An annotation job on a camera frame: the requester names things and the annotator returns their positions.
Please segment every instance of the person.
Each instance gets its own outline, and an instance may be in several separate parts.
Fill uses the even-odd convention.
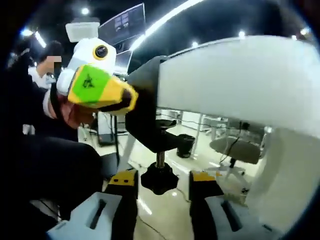
[[[4,71],[2,97],[9,104],[1,108],[2,135],[15,149],[3,161],[1,174],[6,185],[2,189],[6,221],[18,227],[12,235],[45,239],[46,231],[55,226],[54,218],[40,212],[30,200],[48,199],[59,205],[60,216],[68,220],[71,211],[95,192],[102,190],[101,159],[89,145],[66,139],[23,135],[23,124],[36,126],[44,112],[53,121],[61,121],[70,128],[80,123],[91,123],[93,111],[74,105],[64,96],[58,96],[62,119],[57,119],[48,91],[40,88],[28,74],[28,49]]]
[[[51,82],[48,82],[47,74],[53,74],[55,67],[61,69],[63,52],[64,49],[60,42],[51,41],[40,54],[37,66],[28,69],[32,81],[40,88],[51,88]],[[36,135],[51,136],[74,142],[78,141],[78,129],[70,127],[64,121],[54,119],[46,109],[33,126]]]

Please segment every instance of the floor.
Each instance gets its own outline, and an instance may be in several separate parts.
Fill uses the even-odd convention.
[[[175,135],[188,134],[196,136],[196,130],[177,125],[169,129]],[[93,146],[100,155],[114,153],[115,146],[100,147],[97,137],[91,135],[84,141],[83,133],[79,134],[79,141]],[[128,136],[119,137],[119,150],[122,154]],[[193,231],[189,216],[188,203],[188,174],[190,170],[202,171],[206,168],[217,167],[222,157],[220,153],[210,148],[211,136],[201,132],[195,151],[195,158],[180,158],[176,155],[177,150],[173,149],[165,153],[165,161],[173,172],[178,175],[179,182],[176,189],[167,191],[163,195],[155,195],[149,189],[139,186],[138,209],[139,217],[135,226],[135,240],[192,240]],[[136,141],[129,163],[139,170],[140,175],[146,168],[156,161],[156,154],[149,151],[141,143]],[[259,163],[256,165],[236,162],[236,166],[246,169],[245,177],[251,181],[256,174]],[[223,176],[219,177],[218,183],[226,196],[231,200],[244,203],[245,195],[241,193],[242,186],[232,177],[227,182]]]

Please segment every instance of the white shirt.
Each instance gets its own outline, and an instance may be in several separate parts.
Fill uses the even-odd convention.
[[[45,115],[47,115],[48,117],[52,118],[50,112],[49,112],[49,97],[50,97],[50,88],[51,88],[51,83],[48,84],[47,82],[47,76],[44,75],[43,77],[40,77],[36,67],[29,67],[28,69],[28,74],[32,77],[32,81],[34,83],[36,83],[40,88],[45,88],[48,89],[48,91],[45,93],[44,98],[43,98],[43,112]]]

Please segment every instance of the ceiling light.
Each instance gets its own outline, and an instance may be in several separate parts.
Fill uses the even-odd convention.
[[[306,35],[309,33],[309,31],[310,31],[310,29],[308,27],[305,27],[305,28],[301,29],[300,33],[301,33],[301,35]]]
[[[192,47],[193,47],[193,48],[196,48],[196,47],[198,47],[198,46],[199,46],[199,44],[198,44],[196,41],[193,41],[193,42],[192,42]]]
[[[141,35],[137,40],[135,40],[130,47],[130,51],[136,50],[144,40],[146,40],[147,37],[149,37],[151,34],[153,34],[158,28],[160,28],[163,24],[165,24],[168,20],[173,18],[175,15],[181,13],[182,11],[192,7],[193,5],[196,5],[203,0],[188,0],[181,5],[177,6],[176,8],[172,9],[170,12],[168,12],[166,15],[161,17],[158,21],[156,21],[153,25],[151,25],[146,31],[145,34]]]
[[[31,36],[32,35],[32,31],[30,31],[29,29],[25,28],[21,31],[21,35],[24,36],[24,37],[28,37],[28,36]]]
[[[246,33],[241,30],[241,31],[239,32],[239,38],[244,39],[245,36],[246,36]]]
[[[45,48],[47,46],[47,44],[45,43],[43,38],[40,36],[40,33],[38,31],[35,32],[34,36],[38,40],[38,42],[40,43],[41,47]]]
[[[89,9],[86,8],[86,7],[84,7],[84,8],[82,8],[81,13],[82,13],[83,15],[87,15],[87,14],[89,13]]]

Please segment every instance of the black ceiling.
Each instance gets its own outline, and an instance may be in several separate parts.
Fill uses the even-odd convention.
[[[186,0],[49,0],[39,7],[27,27],[38,30],[46,43],[60,41],[65,48],[62,64],[72,55],[65,25],[81,17],[87,7],[90,17],[98,17],[103,24],[115,15],[144,3],[146,26]],[[235,37],[239,30],[249,35],[291,36],[299,32],[297,18],[287,19],[272,4],[273,0],[204,0],[173,17],[139,47],[132,56],[131,70],[156,55],[169,55],[191,46],[192,41],[205,43]]]

